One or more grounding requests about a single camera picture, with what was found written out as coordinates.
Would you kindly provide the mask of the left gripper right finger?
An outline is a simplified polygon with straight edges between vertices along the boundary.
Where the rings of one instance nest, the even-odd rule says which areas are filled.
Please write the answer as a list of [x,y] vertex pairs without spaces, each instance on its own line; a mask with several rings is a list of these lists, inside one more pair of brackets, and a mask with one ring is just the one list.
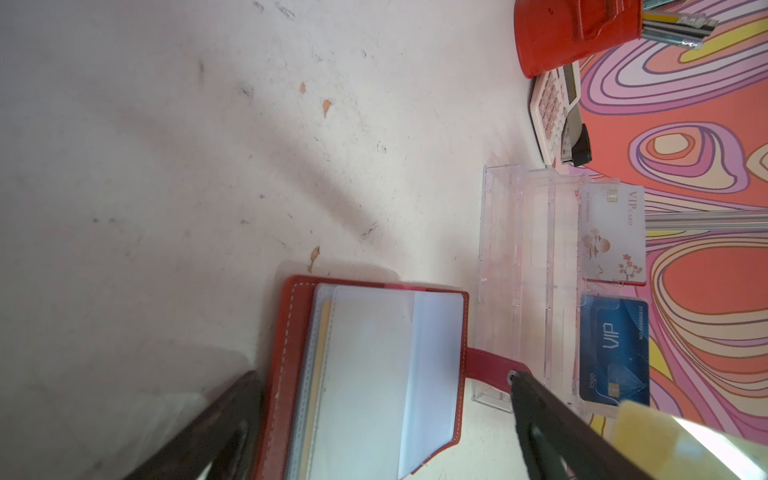
[[649,477],[527,371],[508,373],[515,428],[531,479]]

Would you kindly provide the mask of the gold VIP card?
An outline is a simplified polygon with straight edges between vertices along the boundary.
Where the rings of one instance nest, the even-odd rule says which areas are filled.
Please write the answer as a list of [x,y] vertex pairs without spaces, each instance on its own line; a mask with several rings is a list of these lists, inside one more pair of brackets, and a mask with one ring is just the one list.
[[321,316],[320,316],[320,323],[318,325],[317,339],[313,344],[313,346],[315,347],[315,350],[314,350],[314,356],[312,357],[313,359],[312,376],[308,384],[309,396],[307,400],[305,425],[303,429],[302,450],[301,450],[301,456],[299,457],[300,463],[299,463],[299,470],[298,470],[298,476],[297,476],[298,479],[309,478],[308,471],[309,471],[309,464],[310,464],[310,459],[312,454],[312,442],[313,442],[316,416],[317,416],[318,405],[319,405],[321,384],[323,380],[323,368],[324,368],[324,361],[325,361],[324,351],[327,345],[327,337],[328,337],[329,324],[330,324],[330,312],[332,310],[332,305],[333,305],[333,302],[331,300],[326,300],[322,304],[322,309],[319,311]]

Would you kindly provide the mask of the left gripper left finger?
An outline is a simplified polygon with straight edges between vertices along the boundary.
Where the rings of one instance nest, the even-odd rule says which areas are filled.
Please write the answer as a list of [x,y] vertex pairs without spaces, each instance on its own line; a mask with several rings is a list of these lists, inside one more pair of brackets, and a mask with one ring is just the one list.
[[251,370],[129,479],[249,479],[264,420],[264,384]]

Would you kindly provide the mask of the red leather card holder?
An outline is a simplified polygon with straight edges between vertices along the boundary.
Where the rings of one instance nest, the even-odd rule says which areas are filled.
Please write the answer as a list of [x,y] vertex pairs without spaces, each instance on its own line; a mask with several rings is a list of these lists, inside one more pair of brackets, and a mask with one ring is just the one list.
[[520,362],[468,344],[460,290],[306,275],[282,288],[253,475],[298,479],[322,304],[333,302],[308,479],[403,479],[461,438],[465,383]]

